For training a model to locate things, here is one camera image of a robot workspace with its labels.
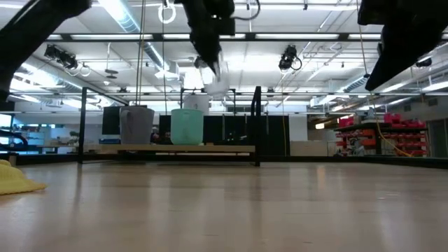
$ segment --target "black pole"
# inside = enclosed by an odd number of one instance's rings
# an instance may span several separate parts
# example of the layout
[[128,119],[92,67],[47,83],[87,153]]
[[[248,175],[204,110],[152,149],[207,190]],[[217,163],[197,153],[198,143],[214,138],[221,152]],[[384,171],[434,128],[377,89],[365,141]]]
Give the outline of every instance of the black pole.
[[[261,125],[261,87],[258,86],[255,89],[255,116],[256,116],[256,126]],[[260,152],[261,152],[261,127],[256,127],[255,136],[255,166],[260,166]]]
[[81,119],[79,122],[79,147],[78,147],[78,164],[84,161],[84,136],[85,136],[85,107],[87,103],[87,87],[83,87],[81,95]]
[[183,91],[184,91],[184,89],[182,87],[181,88],[181,109],[182,109],[182,103],[183,103]]

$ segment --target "ceiling beam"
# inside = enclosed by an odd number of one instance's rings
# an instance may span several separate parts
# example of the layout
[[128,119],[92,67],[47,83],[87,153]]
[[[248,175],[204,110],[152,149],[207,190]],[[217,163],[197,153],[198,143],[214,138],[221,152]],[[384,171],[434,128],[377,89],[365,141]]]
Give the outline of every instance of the ceiling beam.
[[[380,33],[363,33],[364,42],[380,41]],[[144,34],[146,42],[190,42],[189,33],[152,33]],[[338,32],[300,32],[300,33],[237,33],[235,36],[222,36],[221,41],[241,42],[241,41],[260,41],[260,42],[361,42],[361,37],[357,33],[338,33]],[[443,41],[448,41],[448,33],[442,37]],[[66,43],[107,43],[107,42],[139,42],[139,34],[97,34],[97,33],[79,33],[79,34],[53,34],[50,35],[47,42],[66,42]]]

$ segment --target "spotlight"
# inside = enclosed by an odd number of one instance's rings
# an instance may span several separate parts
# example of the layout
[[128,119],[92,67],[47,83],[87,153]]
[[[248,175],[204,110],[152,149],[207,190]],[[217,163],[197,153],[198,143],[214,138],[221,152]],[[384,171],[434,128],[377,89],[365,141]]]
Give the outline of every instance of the spotlight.
[[58,48],[56,45],[47,45],[44,56],[50,60],[56,60],[65,69],[74,70],[78,68],[76,55]]
[[[300,67],[298,69],[293,68],[293,64],[296,60],[300,63]],[[282,72],[289,69],[300,70],[302,68],[302,61],[297,57],[297,49],[295,49],[295,45],[288,45],[285,53],[281,56],[279,68]]]

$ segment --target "window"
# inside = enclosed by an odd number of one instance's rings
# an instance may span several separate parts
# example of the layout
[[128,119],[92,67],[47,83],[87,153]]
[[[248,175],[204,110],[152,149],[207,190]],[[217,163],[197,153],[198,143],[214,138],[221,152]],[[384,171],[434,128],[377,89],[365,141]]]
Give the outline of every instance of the window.
[[438,105],[438,100],[437,100],[437,98],[429,99],[429,100],[428,100],[428,106],[437,106],[437,105]]

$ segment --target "ceiling duct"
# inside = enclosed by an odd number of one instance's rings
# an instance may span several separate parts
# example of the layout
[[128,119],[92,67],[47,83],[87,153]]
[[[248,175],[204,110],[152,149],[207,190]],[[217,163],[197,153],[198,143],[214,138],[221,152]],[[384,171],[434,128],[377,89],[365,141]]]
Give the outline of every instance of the ceiling duct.
[[352,84],[349,84],[346,86],[343,91],[344,92],[351,92],[355,90],[356,88],[359,88],[361,86],[364,86],[367,81],[369,80],[370,74],[365,74],[363,77],[359,78],[358,80],[354,81]]
[[[98,0],[109,15],[120,25],[123,31],[135,34],[141,32],[140,24],[133,16],[130,6],[126,0]],[[147,56],[153,61],[155,67],[165,72],[166,77],[172,77],[174,74],[179,76],[179,68],[175,62],[166,62],[160,53],[149,42],[144,42],[143,50]]]

